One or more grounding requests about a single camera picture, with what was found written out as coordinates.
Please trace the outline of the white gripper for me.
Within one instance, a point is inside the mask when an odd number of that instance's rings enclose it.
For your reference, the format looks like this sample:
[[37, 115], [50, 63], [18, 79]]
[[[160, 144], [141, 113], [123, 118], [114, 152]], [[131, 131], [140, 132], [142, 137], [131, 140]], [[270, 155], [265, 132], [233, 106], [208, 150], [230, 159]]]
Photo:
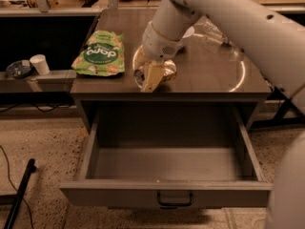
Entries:
[[160, 35], [150, 21], [142, 36], [144, 54], [139, 54], [135, 60], [135, 67], [145, 67], [142, 93], [152, 93], [161, 83], [165, 74], [165, 64], [152, 60], [170, 60], [182, 48], [182, 41], [172, 41]]

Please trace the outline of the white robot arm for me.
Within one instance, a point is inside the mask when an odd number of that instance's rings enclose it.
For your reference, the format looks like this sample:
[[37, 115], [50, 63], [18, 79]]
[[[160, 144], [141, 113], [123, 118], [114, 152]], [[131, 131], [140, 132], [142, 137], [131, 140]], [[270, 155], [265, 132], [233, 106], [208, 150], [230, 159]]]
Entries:
[[[162, 0], [142, 37], [151, 61], [175, 57], [186, 30], [207, 16], [305, 114], [305, 29], [252, 0]], [[305, 137], [282, 158], [264, 229], [305, 229]]]

